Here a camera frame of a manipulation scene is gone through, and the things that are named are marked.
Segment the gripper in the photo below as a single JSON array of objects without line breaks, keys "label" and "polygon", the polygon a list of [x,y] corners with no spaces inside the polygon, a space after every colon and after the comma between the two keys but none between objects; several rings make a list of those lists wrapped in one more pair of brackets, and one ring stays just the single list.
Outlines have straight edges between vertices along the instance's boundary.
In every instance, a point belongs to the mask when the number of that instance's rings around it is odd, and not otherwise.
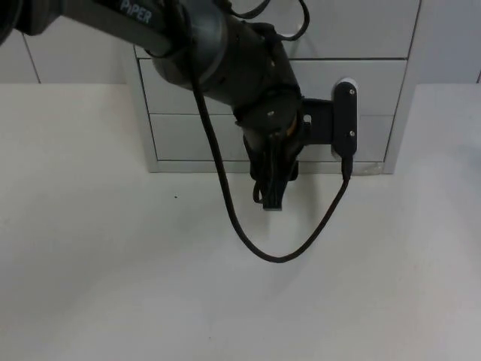
[{"label": "gripper", "polygon": [[287,185],[298,178],[301,127],[285,132],[242,131],[254,180],[253,201],[265,211],[281,211]]}]

